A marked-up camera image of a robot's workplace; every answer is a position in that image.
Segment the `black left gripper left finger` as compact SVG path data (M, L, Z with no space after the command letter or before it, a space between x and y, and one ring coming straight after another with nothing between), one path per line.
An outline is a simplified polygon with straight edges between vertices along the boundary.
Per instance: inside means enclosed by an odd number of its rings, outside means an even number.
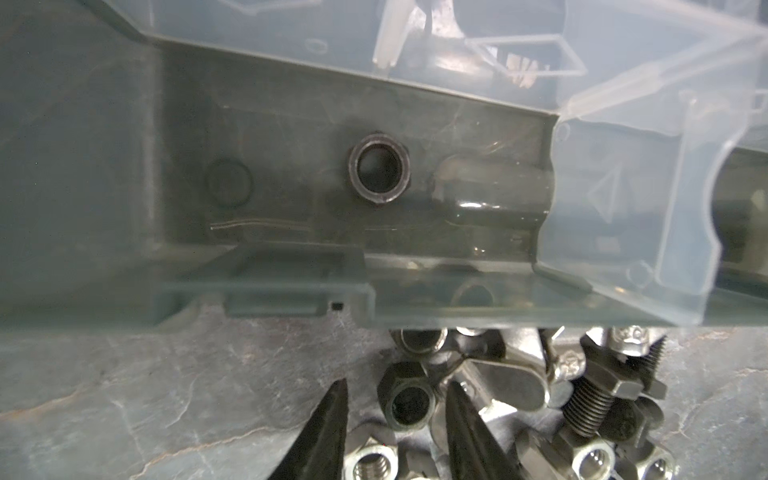
M348 417L348 383L342 378L331 384L268 479L341 479Z

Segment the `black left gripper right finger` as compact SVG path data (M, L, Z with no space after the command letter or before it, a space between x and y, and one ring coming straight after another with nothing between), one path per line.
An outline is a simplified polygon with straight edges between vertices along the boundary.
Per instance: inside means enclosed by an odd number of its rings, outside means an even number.
M501 448L457 381L447 386L445 408L453 479L522 478L520 467Z

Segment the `black hex nut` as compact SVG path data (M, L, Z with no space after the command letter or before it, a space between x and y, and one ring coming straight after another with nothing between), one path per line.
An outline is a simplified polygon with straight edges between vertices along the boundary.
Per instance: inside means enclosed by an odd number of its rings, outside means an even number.
M447 329L392 330L390 335L396 348L406 357L423 360L444 350L448 340Z
M366 135L351 148L347 170L354 191L374 205L398 199L411 182L407 148L391 135L380 131Z
M387 424L396 432L423 428L436 407L436 394L419 362L391 364L378 386L377 397Z

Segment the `silver wing nut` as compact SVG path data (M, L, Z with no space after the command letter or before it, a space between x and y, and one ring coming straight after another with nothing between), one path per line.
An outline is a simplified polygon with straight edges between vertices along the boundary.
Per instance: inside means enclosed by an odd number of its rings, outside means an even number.
M485 417L535 413L563 407L574 393L573 382L586 371L583 351L565 350L542 364L514 354L504 359L465 358L447 375Z

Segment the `grey plastic organizer box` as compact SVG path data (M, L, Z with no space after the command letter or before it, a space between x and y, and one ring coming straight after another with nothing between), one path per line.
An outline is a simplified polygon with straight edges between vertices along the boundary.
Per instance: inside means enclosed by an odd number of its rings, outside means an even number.
M5 1L1 327L767 321L763 1Z

